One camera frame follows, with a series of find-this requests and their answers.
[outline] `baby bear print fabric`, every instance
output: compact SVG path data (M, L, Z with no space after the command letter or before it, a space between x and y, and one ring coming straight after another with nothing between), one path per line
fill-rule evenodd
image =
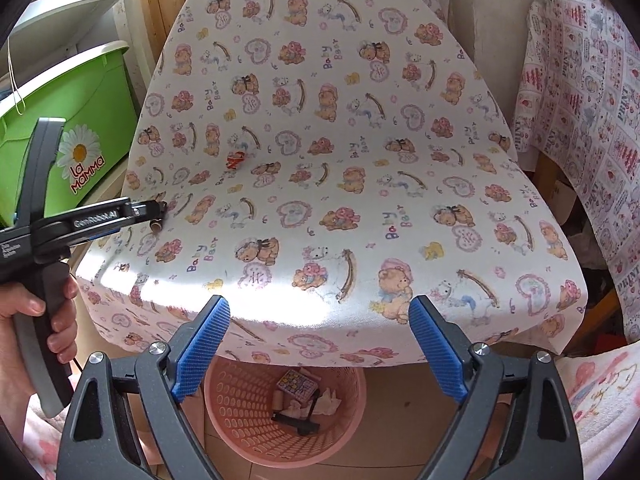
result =
M561 351L580 268L444 17L439 0L187 0L124 187L168 202L164 228L98 240L78 269L100 333L146 348L217 293L220 355L397 365L424 360L407 311L427 294L472 340Z

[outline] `daisy sticker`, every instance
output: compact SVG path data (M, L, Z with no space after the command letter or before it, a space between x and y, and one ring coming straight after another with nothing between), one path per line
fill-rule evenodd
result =
M62 156L56 165L62 168L62 178L69 179L74 193L104 166L100 139L86 124L76 124L73 130L64 132L58 151Z

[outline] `pink plastic basket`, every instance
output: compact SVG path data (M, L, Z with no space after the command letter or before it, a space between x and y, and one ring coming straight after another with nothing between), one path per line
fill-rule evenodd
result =
M367 401L362 368L308 368L322 379L320 389L336 390L342 399L334 415L315 415L318 434L271 421L271 394L289 367L231 361L215 357L204 379L207 412L219 436L243 458L274 468L321 462L353 436Z

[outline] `finger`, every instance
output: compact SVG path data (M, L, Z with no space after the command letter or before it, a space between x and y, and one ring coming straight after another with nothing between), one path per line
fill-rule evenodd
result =
M51 328L54 332L62 332L70 327L76 320L76 304L73 300L66 300L56 315L51 319Z
M73 276L69 276L69 279L65 283L65 298L72 300L78 295L78 282Z
M21 283L0 285L0 317L9 317L16 312L27 316L41 316L45 304L31 294Z
M74 341L70 346L68 346L58 354L58 361L63 365L66 365L67 363L70 363L74 359L74 357L76 357L76 354L78 354L78 346Z
M74 321L71 326L66 327L62 332L52 334L47 339L49 350L57 354L70 346L76 340L78 335L78 324Z

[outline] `black clamp handle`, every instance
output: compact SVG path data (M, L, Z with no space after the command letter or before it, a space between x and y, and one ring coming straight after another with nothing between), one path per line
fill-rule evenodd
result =
M65 301L69 267L62 260L74 245L117 232L124 226L162 219L166 203L117 198L44 218L47 181L65 121L40 119L31 135L15 224L0 231L0 283L21 282L46 304L40 317L14 316L14 327L27 373L47 417L71 402L69 365L49 351L51 317Z

